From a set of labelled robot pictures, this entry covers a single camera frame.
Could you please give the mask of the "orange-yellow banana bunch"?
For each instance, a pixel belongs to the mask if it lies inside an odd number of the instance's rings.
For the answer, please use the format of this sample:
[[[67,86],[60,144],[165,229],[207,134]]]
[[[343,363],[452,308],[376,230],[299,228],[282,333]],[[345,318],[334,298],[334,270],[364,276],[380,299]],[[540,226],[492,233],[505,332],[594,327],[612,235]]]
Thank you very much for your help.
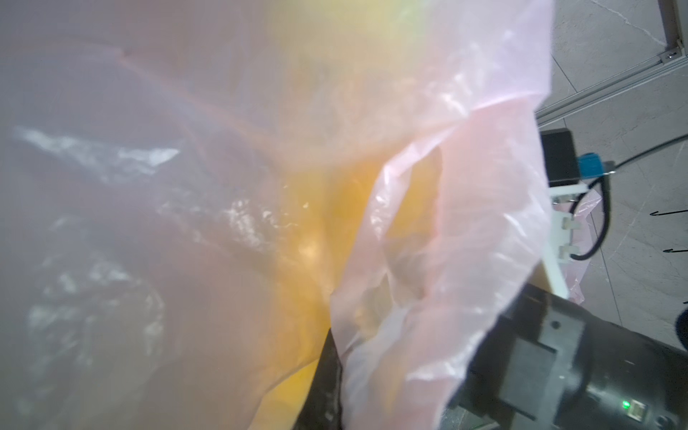
[[[347,429],[432,427],[437,397],[410,404],[426,361],[417,320],[437,271],[443,174],[440,149],[408,152],[288,176],[279,206],[272,291],[254,313],[270,381],[254,429],[290,429],[301,412],[328,331],[343,366]]]

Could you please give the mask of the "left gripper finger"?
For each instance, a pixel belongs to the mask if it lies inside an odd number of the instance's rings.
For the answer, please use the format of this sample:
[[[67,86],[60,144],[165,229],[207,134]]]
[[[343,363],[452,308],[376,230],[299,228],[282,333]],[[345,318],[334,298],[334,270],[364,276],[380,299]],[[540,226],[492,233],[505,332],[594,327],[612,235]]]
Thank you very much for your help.
[[[313,381],[293,430],[342,430],[342,372],[333,334],[328,331]]]

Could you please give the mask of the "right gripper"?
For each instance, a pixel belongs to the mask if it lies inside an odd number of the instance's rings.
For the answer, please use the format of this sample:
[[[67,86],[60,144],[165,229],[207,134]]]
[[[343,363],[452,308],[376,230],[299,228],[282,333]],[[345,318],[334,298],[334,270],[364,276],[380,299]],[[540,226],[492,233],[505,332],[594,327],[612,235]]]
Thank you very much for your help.
[[[498,429],[685,429],[687,353],[527,285],[445,410]]]

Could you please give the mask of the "pink printed plastic bag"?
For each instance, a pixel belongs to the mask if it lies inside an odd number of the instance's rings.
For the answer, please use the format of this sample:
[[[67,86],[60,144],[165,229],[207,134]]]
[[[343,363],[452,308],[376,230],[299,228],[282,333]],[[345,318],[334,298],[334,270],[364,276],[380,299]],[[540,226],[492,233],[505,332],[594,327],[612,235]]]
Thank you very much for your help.
[[[548,243],[551,1],[5,1],[1,426],[254,429],[288,176],[443,154],[432,427]]]

